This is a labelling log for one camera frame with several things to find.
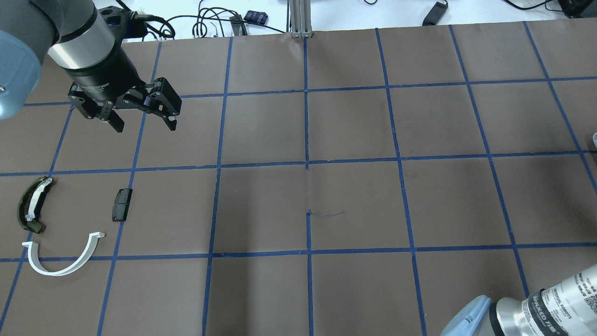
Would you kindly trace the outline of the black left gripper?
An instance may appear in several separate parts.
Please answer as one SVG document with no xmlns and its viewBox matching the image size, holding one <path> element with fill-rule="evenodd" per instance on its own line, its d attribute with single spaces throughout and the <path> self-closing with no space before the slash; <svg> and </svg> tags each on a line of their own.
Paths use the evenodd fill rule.
<svg viewBox="0 0 597 336">
<path fill-rule="evenodd" d="M 136 72 L 124 70 L 95 74 L 69 70 L 68 75 L 73 80 L 68 98 L 84 117 L 98 117 L 102 110 L 98 103 L 111 101 L 117 109 L 133 108 L 160 116 L 169 130 L 176 130 L 182 100 L 166 78 L 146 83 Z M 117 133 L 124 130 L 125 123 L 116 112 L 104 113 L 103 121 Z"/>
</svg>

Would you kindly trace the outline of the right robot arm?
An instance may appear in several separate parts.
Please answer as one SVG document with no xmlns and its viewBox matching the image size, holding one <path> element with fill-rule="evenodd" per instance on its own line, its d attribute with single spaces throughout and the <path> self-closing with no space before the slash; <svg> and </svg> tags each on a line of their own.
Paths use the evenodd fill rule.
<svg viewBox="0 0 597 336">
<path fill-rule="evenodd" d="M 518 301 L 480 295 L 464 306 L 442 336 L 595 336 L 597 266 Z"/>
</svg>

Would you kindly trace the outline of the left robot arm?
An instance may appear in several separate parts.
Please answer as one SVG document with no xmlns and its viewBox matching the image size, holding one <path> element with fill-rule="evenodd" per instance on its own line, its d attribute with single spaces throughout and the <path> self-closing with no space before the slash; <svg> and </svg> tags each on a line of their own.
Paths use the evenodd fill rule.
<svg viewBox="0 0 597 336">
<path fill-rule="evenodd" d="M 166 78 L 143 81 L 122 49 L 122 41 L 174 28 L 162 17 L 139 14 L 123 1 L 97 8 L 91 0 L 3 0 L 0 20 L 1 119 L 21 111 L 42 74 L 45 56 L 68 74 L 68 100 L 86 119 L 116 132 L 125 123 L 119 109 L 153 114 L 175 131 L 181 98 Z"/>
</svg>

